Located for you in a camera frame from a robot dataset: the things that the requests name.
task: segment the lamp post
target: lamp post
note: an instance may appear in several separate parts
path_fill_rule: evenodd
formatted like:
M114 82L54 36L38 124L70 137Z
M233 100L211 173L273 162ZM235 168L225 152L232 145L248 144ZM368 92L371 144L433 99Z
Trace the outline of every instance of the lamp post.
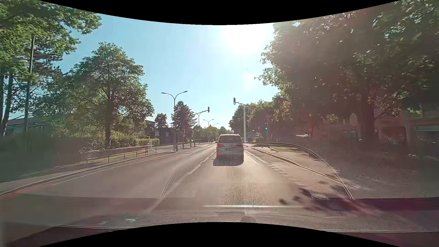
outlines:
M216 124L219 124L219 123L216 123ZM214 126L215 124L212 124L212 127ZM212 136L212 141L213 141L213 138L214 138L214 136Z
M169 94L169 95L174 99L174 115L175 115L175 99L177 98L177 96L178 96L179 94L175 95L175 97L174 97L172 94ZM178 148L177 148L177 145L176 145L176 144L177 144L177 142L176 142L175 128L174 128L174 151L178 151Z
M210 126L210 121L212 121L213 119L211 119L211 120L209 120L209 121L207 121L206 119L203 119L204 121L206 121L207 122L207 127L209 127Z
M209 121L207 121L206 119L203 119L203 120L207 122L207 127L209 127L209 126L210 126L210 121L212 121L213 119L211 119L211 120L209 120Z

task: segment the streetlight arm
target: streetlight arm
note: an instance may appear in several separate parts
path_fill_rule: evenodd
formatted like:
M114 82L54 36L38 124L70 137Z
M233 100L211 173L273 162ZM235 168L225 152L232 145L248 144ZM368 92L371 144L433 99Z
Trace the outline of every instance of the streetlight arm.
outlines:
M184 92L181 92L181 93L179 93L179 94L182 94L182 93L187 93L187 91L184 91ZM178 96L178 94L177 95L175 95L175 98L174 98L174 100L177 98L177 96Z

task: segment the sky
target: sky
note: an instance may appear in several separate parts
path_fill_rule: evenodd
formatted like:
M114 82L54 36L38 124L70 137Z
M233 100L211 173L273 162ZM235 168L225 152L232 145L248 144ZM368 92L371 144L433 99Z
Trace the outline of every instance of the sky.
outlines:
M91 34L74 36L81 43L77 51L65 55L57 65L67 72L85 56L91 56L99 42L112 42L122 47L136 64L143 65L141 82L148 84L147 98L157 113L166 113L168 123L173 111L173 98L182 100L194 112L210 107L200 115L200 125L229 128L229 120L237 108L233 97L241 103L270 101L278 92L263 86L255 76L267 65L260 62L261 52L273 39L273 24L253 25L184 25L102 16L102 26Z

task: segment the window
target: window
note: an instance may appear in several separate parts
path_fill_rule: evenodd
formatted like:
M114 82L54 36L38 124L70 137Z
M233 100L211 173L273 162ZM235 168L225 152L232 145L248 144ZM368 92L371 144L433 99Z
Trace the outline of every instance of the window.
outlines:
M241 143L241 137L237 136L237 135L222 135L219 137L219 141L218 142L228 142L228 143Z

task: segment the traffic light pole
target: traffic light pole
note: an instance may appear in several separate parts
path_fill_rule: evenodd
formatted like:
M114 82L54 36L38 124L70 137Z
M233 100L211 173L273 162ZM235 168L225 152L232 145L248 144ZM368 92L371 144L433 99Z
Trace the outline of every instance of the traffic light pole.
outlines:
M245 104L243 104L243 107L244 107L244 143L246 143L247 142L247 132L246 132L246 122L245 122Z
M239 103L238 101L236 101L236 98L233 98L233 104L236 105L236 103L241 104L244 108L244 143L246 143L247 141L247 133L246 133L246 122L245 122L245 107L247 106L246 104L243 103Z

